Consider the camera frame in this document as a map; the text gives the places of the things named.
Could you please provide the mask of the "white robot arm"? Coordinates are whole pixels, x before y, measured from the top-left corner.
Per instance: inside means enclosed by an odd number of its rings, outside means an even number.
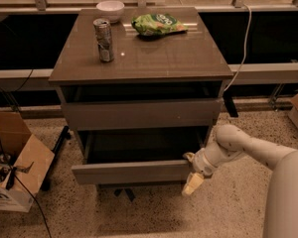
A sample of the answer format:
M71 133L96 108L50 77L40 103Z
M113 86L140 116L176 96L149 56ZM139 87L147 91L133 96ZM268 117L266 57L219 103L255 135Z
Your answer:
M220 126L213 142L184 155L193 171L182 194L192 194L220 165L243 154L272 170L262 238L298 238L298 150L251 137L234 125Z

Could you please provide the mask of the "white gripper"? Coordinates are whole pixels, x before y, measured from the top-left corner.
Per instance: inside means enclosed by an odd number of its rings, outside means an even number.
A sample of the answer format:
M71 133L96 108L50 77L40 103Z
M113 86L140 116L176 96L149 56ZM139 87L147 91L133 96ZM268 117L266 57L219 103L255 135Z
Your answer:
M182 195L189 196L195 192L204 182L204 176L211 176L219 166L230 161L232 157L232 151L225 149L216 142L207 144L195 154L191 152L185 153L183 158L189 163L192 163L197 173L190 173L188 175L187 181L182 189Z

